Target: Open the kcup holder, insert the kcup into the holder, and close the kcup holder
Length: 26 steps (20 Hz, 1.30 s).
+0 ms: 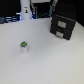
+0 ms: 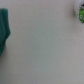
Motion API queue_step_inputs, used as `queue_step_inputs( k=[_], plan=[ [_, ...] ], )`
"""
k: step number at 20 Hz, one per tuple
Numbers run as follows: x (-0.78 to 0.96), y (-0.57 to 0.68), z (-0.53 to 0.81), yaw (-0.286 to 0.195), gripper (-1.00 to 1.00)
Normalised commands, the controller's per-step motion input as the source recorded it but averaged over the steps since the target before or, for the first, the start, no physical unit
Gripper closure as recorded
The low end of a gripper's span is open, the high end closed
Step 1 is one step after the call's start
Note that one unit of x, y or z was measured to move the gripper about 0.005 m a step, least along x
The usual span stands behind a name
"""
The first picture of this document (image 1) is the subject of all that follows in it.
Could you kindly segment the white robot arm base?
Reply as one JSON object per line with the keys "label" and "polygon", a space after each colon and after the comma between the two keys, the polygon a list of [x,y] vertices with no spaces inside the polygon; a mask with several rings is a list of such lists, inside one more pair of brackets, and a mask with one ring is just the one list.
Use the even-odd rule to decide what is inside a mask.
{"label": "white robot arm base", "polygon": [[30,9],[30,0],[20,0],[21,3],[21,19],[31,20],[32,13]]}

